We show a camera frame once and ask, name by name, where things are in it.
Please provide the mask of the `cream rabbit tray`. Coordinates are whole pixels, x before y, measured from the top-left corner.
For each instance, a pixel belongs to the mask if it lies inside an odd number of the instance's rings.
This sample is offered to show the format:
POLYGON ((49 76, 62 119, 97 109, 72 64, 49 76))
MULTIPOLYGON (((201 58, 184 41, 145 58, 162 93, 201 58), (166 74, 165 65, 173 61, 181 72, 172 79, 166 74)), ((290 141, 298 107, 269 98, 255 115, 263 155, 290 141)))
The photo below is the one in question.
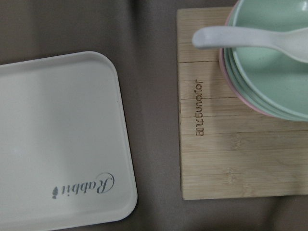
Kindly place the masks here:
POLYGON ((1 65, 1 230, 118 221, 137 198, 118 76, 106 56, 1 65))

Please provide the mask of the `bamboo cutting board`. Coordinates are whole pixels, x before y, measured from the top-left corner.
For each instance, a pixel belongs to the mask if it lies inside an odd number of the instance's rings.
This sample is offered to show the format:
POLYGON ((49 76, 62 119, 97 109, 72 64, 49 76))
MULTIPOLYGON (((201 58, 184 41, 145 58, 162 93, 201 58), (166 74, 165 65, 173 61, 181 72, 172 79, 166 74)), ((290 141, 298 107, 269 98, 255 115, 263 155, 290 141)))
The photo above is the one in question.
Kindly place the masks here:
POLYGON ((181 192, 185 200, 308 193, 308 125, 262 115, 227 85, 218 51, 192 34, 222 25, 229 7, 177 12, 181 192))

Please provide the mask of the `pink bowl under stack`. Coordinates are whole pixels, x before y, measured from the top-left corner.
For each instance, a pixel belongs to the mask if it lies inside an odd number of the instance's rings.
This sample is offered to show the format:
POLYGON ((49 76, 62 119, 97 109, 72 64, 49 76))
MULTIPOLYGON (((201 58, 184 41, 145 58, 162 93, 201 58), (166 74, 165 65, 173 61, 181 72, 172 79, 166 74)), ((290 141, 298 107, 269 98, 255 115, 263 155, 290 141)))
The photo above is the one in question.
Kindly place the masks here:
POLYGON ((259 108, 255 107, 254 105, 252 105, 249 101, 247 101, 239 92, 238 90, 234 87, 233 83, 231 82, 230 80, 230 77, 228 75, 228 72, 227 72, 227 69, 226 69, 226 66, 225 66, 225 59, 224 59, 224 51, 222 48, 219 49, 218 51, 218 61, 219 61, 219 67, 220 67, 220 70, 229 86, 229 88, 232 90, 232 92, 237 96, 237 98, 239 100, 241 100, 245 105, 247 105, 249 108, 253 109, 254 111, 258 112, 258 113, 261 113, 263 115, 266 115, 266 116, 270 116, 270 117, 274 117, 273 115, 271 114, 268 114, 266 113, 265 111, 263 110, 260 110, 259 108))

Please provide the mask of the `green bowl stack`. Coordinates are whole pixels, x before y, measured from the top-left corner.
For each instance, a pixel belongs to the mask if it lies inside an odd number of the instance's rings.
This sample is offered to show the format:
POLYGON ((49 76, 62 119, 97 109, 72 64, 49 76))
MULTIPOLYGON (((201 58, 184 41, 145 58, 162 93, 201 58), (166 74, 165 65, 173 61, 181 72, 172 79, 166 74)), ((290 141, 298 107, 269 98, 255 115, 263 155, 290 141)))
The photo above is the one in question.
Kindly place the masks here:
MULTIPOLYGON (((308 26, 306 0, 240 0, 228 26, 292 31, 308 26)), ((293 121, 308 119, 308 65, 272 49, 223 49, 229 78, 260 111, 293 121)))

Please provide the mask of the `white ceramic spoon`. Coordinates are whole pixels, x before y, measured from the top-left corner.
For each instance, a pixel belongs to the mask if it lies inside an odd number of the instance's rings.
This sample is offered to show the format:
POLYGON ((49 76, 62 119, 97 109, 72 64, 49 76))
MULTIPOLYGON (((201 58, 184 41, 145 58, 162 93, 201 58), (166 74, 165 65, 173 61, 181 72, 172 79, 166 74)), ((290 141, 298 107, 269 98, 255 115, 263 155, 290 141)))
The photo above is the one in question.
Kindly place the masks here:
POLYGON ((192 36, 195 48, 261 47, 274 49, 302 63, 308 62, 308 29, 278 32, 236 26, 209 26, 192 36))

